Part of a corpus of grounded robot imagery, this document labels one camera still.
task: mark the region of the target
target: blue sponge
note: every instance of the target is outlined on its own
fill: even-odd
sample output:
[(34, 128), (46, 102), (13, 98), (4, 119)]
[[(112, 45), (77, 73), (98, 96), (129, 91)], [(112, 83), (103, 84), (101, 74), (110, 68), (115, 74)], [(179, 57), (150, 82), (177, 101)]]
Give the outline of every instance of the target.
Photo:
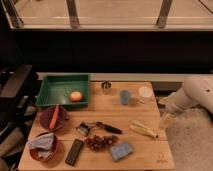
[(114, 161), (118, 161), (132, 152), (133, 148), (127, 141), (119, 143), (110, 148), (110, 153)]

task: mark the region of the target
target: bunch of grapes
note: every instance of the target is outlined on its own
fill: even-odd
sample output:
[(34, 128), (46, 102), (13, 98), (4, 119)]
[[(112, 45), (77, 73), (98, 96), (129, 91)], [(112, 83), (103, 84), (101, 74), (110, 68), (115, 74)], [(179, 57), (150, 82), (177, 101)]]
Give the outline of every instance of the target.
[(84, 142), (86, 146), (89, 147), (91, 150), (100, 151), (109, 148), (110, 146), (115, 144), (117, 140), (118, 137), (115, 135), (103, 137), (94, 135), (93, 138), (88, 137), (87, 139), (85, 139)]

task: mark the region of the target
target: black wall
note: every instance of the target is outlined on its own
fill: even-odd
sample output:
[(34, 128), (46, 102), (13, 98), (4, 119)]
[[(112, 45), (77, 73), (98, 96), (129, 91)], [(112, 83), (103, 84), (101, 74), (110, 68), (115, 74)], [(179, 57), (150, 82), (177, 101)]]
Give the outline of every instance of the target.
[(0, 67), (18, 66), (21, 63), (20, 52), (0, 5)]
[(209, 73), (213, 32), (15, 32), (38, 70)]

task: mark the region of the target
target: white container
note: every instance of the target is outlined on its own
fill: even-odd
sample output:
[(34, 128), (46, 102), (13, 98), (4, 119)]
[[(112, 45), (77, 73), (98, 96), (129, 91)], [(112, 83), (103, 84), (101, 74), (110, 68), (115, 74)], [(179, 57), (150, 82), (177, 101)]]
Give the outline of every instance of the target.
[(141, 103), (147, 103), (153, 97), (153, 91), (149, 87), (145, 87), (145, 86), (140, 87), (139, 90), (138, 90), (138, 93), (140, 95), (139, 101)]

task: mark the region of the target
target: blue cup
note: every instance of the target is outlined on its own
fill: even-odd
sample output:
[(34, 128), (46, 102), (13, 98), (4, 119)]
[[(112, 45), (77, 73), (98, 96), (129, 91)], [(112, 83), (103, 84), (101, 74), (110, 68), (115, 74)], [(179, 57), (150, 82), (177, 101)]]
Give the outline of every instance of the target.
[(131, 93), (128, 90), (120, 91), (120, 103), (122, 105), (127, 105), (130, 101)]

